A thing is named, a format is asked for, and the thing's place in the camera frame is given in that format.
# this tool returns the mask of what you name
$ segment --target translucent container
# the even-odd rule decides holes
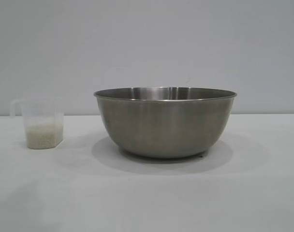
[[[11,116],[15,105],[21,106],[27,147],[48,149],[63,140],[63,115],[60,99],[51,97],[18,99],[11,102]]]

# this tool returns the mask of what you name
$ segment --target rice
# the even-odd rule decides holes
[[[27,147],[48,149],[56,147],[63,140],[63,125],[42,124],[26,129]]]

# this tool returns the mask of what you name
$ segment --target stainless steel bowl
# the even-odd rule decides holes
[[[97,91],[102,120],[121,148],[145,157],[181,158],[210,148],[222,134],[236,93],[186,87]]]

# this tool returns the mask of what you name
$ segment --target measuring cup handle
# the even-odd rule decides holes
[[[10,117],[16,116],[15,107],[18,103],[21,103],[21,99],[15,99],[15,100],[11,101],[11,103],[10,103]]]

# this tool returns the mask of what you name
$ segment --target measuring cup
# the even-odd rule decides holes
[[[11,117],[15,106],[21,106],[25,126],[27,147],[48,149],[63,140],[63,115],[60,99],[52,97],[17,99],[11,102]]]

